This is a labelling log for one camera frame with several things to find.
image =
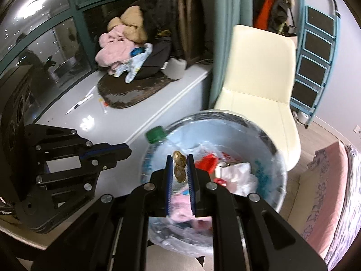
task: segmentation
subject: wall outlet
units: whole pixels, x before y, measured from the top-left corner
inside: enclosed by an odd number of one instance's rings
[[[353,129],[354,133],[361,133],[361,128],[360,126],[356,125],[355,128]]]

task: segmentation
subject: bed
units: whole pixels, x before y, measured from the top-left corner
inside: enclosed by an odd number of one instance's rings
[[[288,222],[325,260],[328,270],[343,270],[338,263],[360,231],[360,180],[360,152],[340,142],[316,151],[300,177]],[[353,261],[355,256],[345,257]]]

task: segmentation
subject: baseboard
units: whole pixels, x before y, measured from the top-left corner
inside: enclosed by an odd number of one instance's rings
[[[343,136],[340,132],[338,132],[336,129],[334,129],[331,125],[324,122],[322,119],[318,118],[317,116],[314,116],[312,121],[326,129],[328,132],[332,133],[335,137],[337,137],[341,142],[343,142],[345,145],[352,144],[345,136]]]

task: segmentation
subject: chair seat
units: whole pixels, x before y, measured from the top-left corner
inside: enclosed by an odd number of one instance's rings
[[[287,171],[297,164],[301,145],[289,105],[223,89],[215,109],[235,112],[257,124],[282,152]]]

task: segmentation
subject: cream chair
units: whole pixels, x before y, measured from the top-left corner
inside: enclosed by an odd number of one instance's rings
[[[256,28],[233,28],[227,73],[215,109],[256,123],[283,153],[287,171],[298,162],[300,138],[289,107],[296,53],[291,39]]]

